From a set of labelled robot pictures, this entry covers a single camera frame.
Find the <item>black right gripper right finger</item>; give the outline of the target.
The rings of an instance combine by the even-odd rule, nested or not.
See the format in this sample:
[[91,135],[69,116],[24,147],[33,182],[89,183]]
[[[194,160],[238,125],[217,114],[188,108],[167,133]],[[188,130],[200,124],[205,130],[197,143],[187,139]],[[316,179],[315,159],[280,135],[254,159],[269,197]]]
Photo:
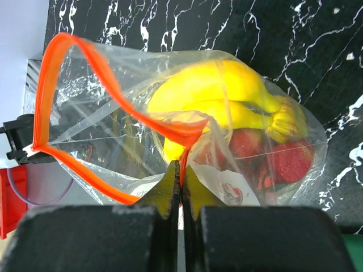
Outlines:
[[185,170],[187,271],[355,271],[333,220],[310,207],[226,206]]

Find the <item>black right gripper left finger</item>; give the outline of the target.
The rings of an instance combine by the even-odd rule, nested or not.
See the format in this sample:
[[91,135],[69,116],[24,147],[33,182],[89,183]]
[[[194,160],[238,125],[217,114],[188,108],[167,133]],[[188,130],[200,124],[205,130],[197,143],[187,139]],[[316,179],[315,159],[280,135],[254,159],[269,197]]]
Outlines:
[[139,201],[45,206],[21,219],[2,271],[177,271],[179,164]]

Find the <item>clear zip top bag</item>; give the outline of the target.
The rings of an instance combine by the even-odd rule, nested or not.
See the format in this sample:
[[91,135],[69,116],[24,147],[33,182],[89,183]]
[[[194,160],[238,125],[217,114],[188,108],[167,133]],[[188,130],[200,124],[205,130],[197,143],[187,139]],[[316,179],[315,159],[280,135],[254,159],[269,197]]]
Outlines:
[[[267,160],[274,146],[284,143],[263,130],[262,153],[238,159],[229,146],[234,130],[224,130],[212,116],[147,112],[152,95],[170,75],[214,59],[242,62],[219,50],[152,53],[65,32],[55,35],[41,63],[31,152],[54,157],[101,204],[136,203],[160,182],[172,162],[179,164],[181,187],[191,167],[228,206],[305,201],[310,183],[324,167],[327,137],[321,123],[296,100],[308,135],[286,143],[306,140],[314,156],[307,175],[292,184],[279,183]],[[263,80],[271,94],[293,99]]]

